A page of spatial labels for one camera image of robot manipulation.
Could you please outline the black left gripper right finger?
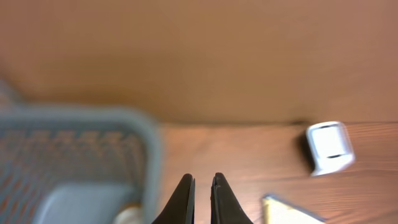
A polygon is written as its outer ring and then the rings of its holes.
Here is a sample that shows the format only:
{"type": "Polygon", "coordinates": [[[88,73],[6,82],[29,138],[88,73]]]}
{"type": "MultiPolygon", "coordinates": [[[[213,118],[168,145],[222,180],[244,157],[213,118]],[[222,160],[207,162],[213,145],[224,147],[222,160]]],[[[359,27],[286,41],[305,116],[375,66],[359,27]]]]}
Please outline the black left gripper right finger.
{"type": "Polygon", "coordinates": [[[211,185],[211,224],[252,224],[220,172],[215,174],[211,185]]]}

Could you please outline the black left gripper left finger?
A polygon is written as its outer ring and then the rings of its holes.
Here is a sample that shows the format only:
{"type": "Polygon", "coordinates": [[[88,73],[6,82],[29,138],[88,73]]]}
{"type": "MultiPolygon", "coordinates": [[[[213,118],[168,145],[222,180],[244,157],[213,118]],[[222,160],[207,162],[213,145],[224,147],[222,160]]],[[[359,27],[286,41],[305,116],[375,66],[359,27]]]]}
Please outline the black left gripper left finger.
{"type": "Polygon", "coordinates": [[[194,216],[195,179],[191,174],[185,174],[152,224],[193,224],[194,216]]]}

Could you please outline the yellow snack chip bag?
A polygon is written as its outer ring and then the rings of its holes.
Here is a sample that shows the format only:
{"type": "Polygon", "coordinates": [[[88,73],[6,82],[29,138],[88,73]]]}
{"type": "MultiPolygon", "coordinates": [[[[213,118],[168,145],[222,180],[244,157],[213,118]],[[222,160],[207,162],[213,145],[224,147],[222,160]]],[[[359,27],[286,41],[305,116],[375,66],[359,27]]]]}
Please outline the yellow snack chip bag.
{"type": "Polygon", "coordinates": [[[264,224],[325,224],[323,218],[276,195],[265,195],[262,206],[264,224]]]}

